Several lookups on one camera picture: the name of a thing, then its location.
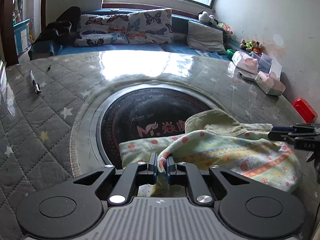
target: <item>red object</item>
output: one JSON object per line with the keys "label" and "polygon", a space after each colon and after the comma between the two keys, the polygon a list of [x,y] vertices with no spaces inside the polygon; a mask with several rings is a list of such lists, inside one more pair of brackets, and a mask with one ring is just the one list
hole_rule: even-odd
{"label": "red object", "polygon": [[298,98],[292,105],[306,123],[312,123],[317,120],[318,114],[303,98]]}

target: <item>gray pillow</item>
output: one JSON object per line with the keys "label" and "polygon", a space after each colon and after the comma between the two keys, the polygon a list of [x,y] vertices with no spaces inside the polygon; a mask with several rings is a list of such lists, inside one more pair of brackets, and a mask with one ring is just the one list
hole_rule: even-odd
{"label": "gray pillow", "polygon": [[187,44],[191,49],[227,54],[222,31],[194,21],[188,22]]}

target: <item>door frame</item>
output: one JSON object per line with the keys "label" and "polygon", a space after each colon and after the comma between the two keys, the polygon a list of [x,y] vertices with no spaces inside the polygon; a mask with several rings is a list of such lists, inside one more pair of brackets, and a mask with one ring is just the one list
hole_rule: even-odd
{"label": "door frame", "polygon": [[7,66],[19,63],[13,32],[13,0],[0,0],[0,30],[4,52],[4,60]]}
{"label": "door frame", "polygon": [[44,30],[46,27],[46,21],[45,21],[45,6],[46,6],[46,0],[40,1],[40,19],[41,19],[41,31]]}

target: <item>plush toy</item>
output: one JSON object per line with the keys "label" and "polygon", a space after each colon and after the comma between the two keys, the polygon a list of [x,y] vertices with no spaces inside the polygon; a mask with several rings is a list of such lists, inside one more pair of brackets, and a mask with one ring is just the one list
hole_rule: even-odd
{"label": "plush toy", "polygon": [[232,35],[233,34],[233,31],[231,30],[230,26],[228,24],[225,24],[225,23],[219,23],[217,25],[219,28],[222,28],[226,31],[226,33]]}
{"label": "plush toy", "polygon": [[245,42],[244,39],[241,40],[240,44],[241,49],[245,49],[247,52],[253,51],[255,54],[261,54],[262,43],[252,40]]}
{"label": "plush toy", "polygon": [[209,23],[211,20],[209,14],[206,11],[203,11],[199,14],[199,21],[203,23]]}
{"label": "plush toy", "polygon": [[199,21],[214,26],[217,26],[218,24],[218,21],[215,19],[214,15],[208,15],[206,11],[199,13]]}
{"label": "plush toy", "polygon": [[210,14],[209,17],[210,17],[210,23],[211,23],[212,25],[214,25],[214,26],[217,26],[217,25],[218,25],[218,21],[216,20],[216,18],[214,17],[214,15],[213,15],[213,14]]}

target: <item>butterfly pillow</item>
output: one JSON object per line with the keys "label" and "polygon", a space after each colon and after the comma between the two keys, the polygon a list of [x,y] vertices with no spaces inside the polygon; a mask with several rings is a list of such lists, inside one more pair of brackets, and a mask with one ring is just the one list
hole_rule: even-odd
{"label": "butterfly pillow", "polygon": [[128,16],[117,15],[82,15],[74,46],[99,46],[105,44],[128,44],[125,31]]}
{"label": "butterfly pillow", "polygon": [[171,14],[170,8],[128,14],[126,36],[129,43],[173,43]]}

